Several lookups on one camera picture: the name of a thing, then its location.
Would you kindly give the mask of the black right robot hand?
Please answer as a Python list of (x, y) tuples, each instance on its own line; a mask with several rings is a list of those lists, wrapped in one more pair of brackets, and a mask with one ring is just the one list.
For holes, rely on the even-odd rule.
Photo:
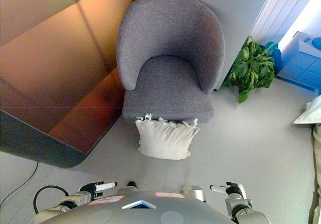
[(230, 181), (226, 182), (225, 186), (218, 186), (218, 185), (210, 185), (210, 190), (223, 193), (223, 194), (232, 194), (237, 193), (241, 195), (242, 198), (246, 199), (246, 192), (242, 184), (233, 183)]

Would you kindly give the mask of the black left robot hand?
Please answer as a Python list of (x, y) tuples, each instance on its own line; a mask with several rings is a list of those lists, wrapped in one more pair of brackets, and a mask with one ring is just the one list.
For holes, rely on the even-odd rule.
[(103, 181), (89, 183), (82, 186), (79, 191), (87, 191), (91, 194), (91, 200), (102, 196), (102, 191), (117, 186), (117, 182), (104, 183)]

